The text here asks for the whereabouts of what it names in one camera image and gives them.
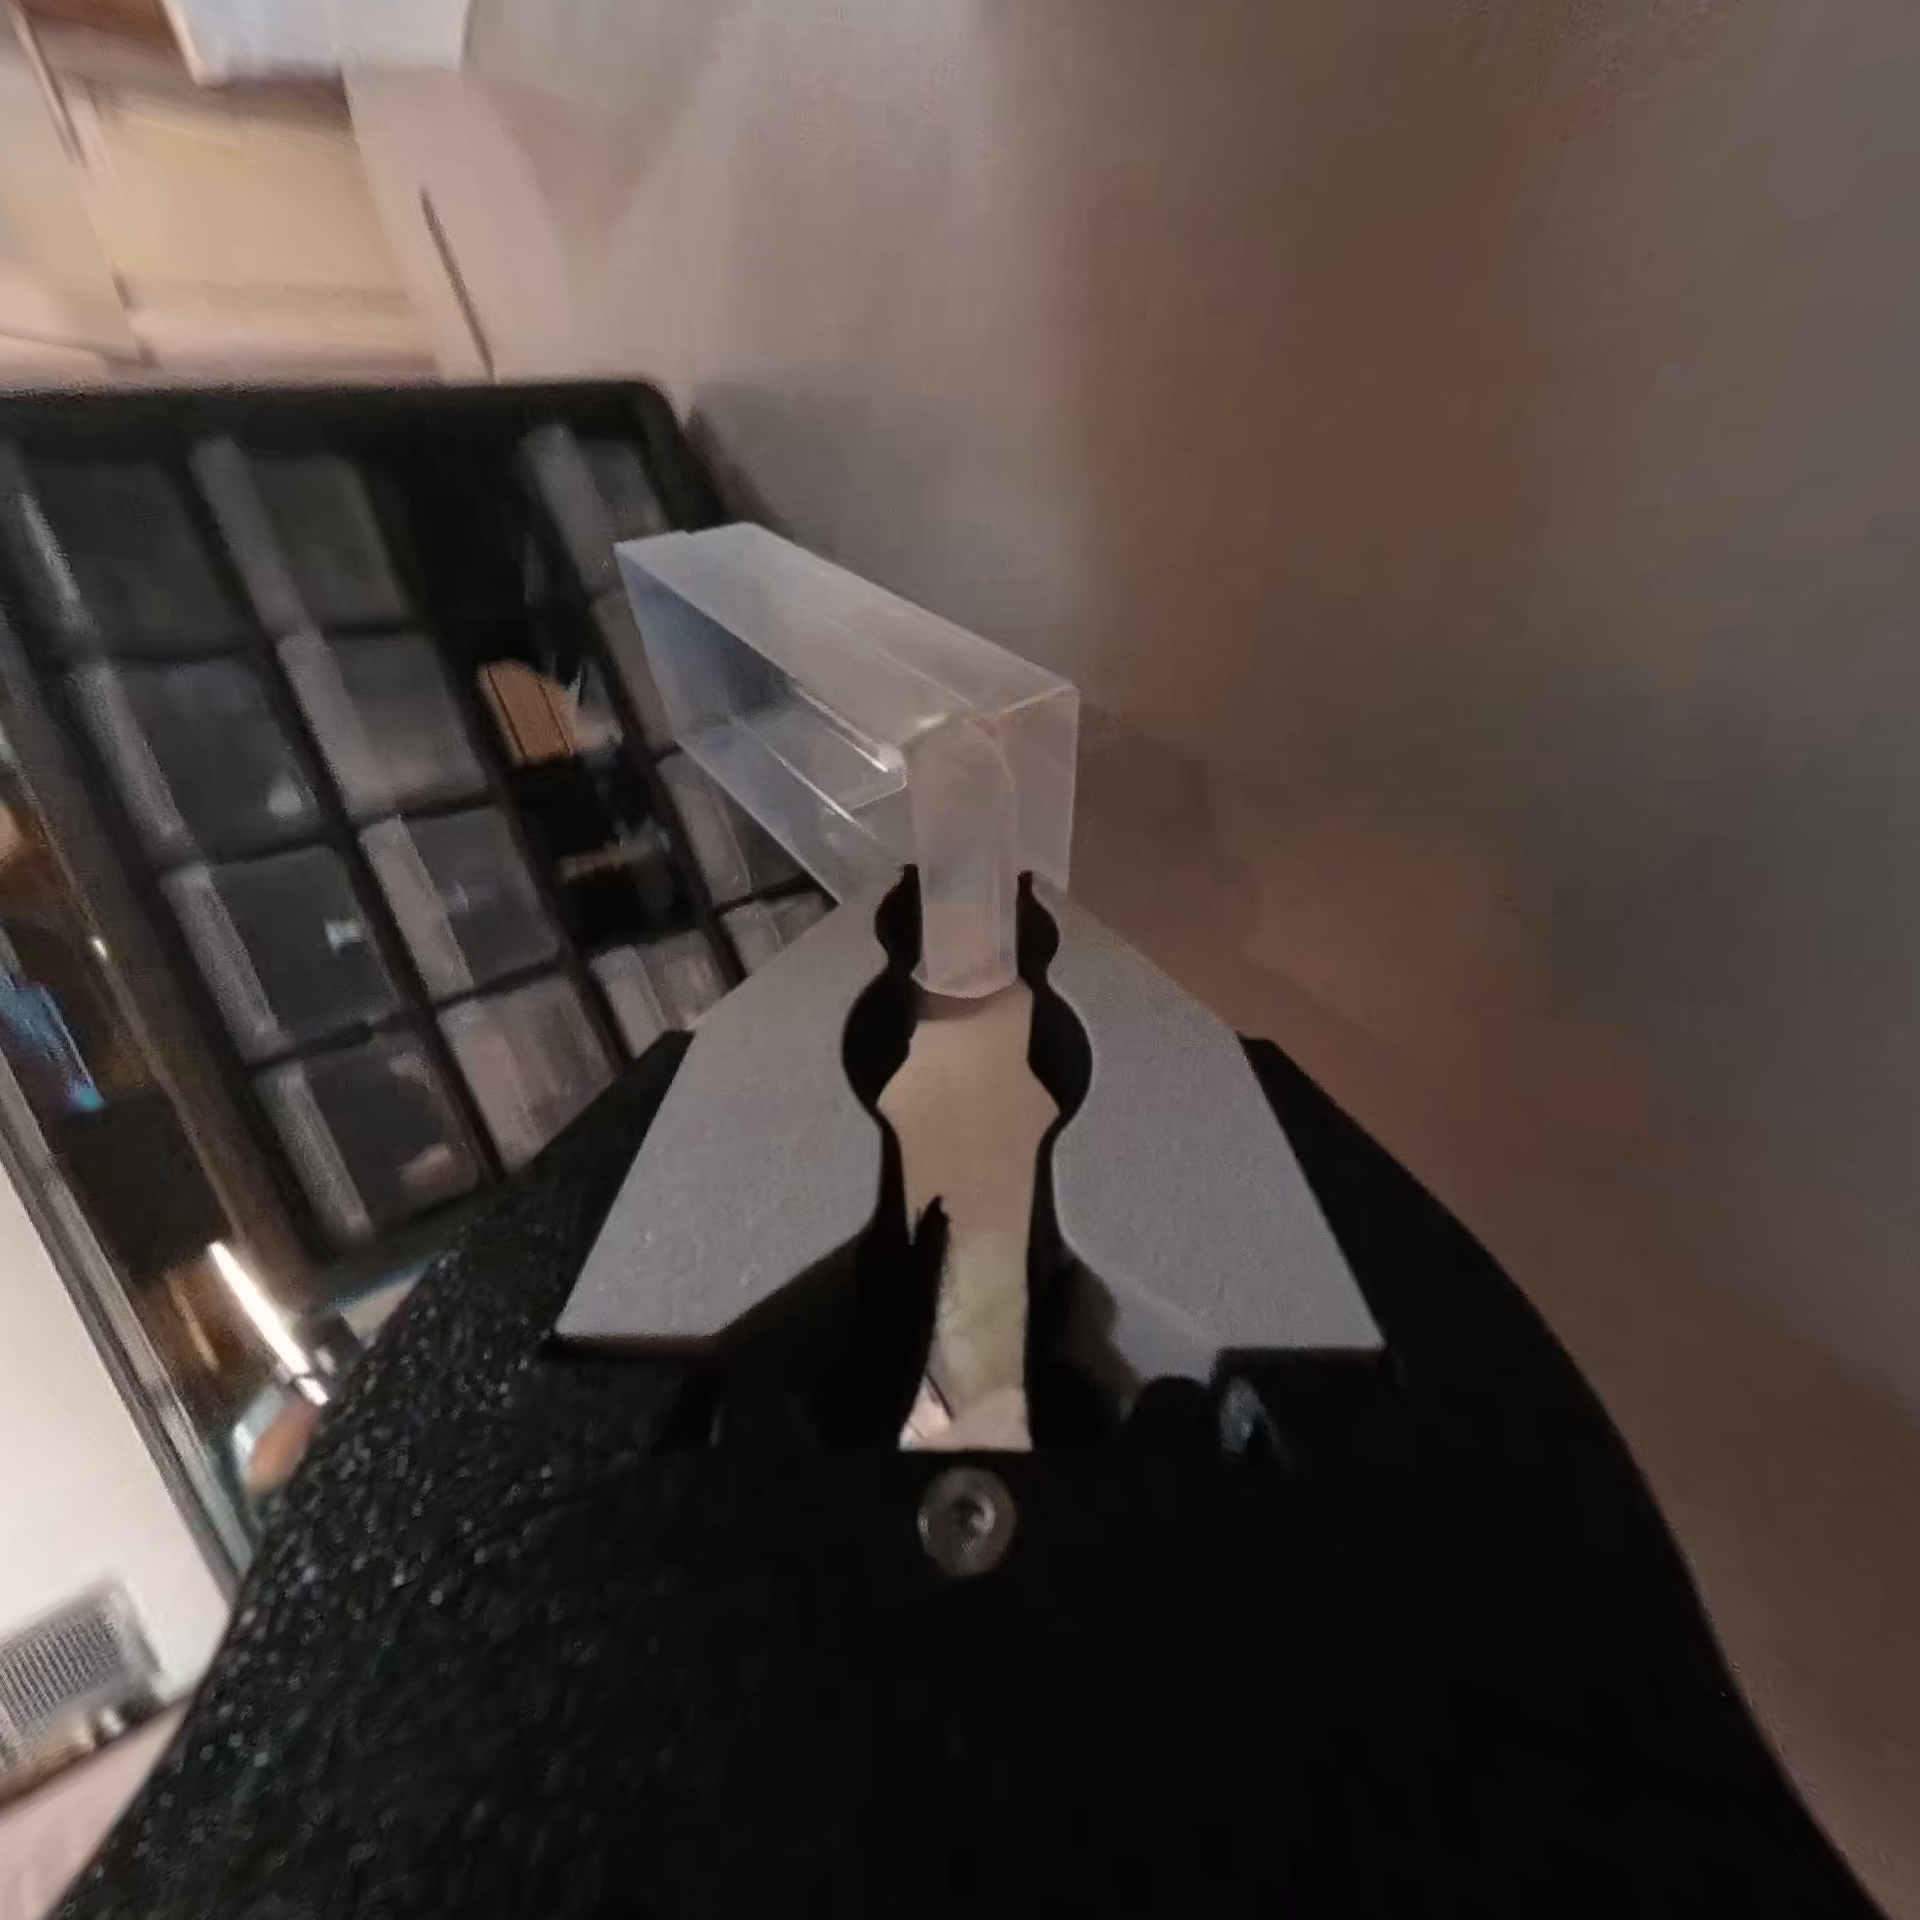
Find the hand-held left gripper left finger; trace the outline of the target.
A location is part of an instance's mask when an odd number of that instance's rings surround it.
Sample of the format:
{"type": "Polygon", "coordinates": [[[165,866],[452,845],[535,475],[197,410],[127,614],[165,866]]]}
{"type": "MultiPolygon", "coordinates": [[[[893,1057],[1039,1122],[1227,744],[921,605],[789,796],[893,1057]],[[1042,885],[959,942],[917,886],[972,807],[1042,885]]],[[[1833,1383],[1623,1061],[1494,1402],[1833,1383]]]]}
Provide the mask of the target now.
{"type": "Polygon", "coordinates": [[[556,1320],[572,1353],[673,1362],[834,1449],[899,1449],[948,1219],[907,1198],[882,1091],[917,1024],[911,866],[827,910],[711,1010],[556,1320]]]}

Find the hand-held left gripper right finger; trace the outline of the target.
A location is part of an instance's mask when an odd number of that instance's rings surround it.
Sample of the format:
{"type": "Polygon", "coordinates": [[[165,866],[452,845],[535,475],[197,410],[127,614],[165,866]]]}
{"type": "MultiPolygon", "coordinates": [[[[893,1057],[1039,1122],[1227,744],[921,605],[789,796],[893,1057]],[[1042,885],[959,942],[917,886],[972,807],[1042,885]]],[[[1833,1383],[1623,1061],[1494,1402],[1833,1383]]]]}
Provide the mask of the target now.
{"type": "Polygon", "coordinates": [[[1029,1439],[1213,1426],[1268,1381],[1375,1374],[1384,1332],[1244,1039],[1039,875],[1018,976],[1025,1064],[1053,1104],[1029,1189],[1029,1439]]]}

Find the clear plastic drawer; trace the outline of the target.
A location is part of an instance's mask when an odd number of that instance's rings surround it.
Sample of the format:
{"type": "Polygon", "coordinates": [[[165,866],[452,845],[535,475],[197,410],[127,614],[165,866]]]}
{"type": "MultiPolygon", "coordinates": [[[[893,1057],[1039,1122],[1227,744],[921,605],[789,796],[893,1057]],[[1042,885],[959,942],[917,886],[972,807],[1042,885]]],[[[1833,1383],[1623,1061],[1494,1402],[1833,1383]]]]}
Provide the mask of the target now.
{"type": "Polygon", "coordinates": [[[1077,688],[758,525],[614,565],[691,762],[836,900],[911,869],[930,994],[1004,991],[1018,880],[1069,880],[1077,688]]]}

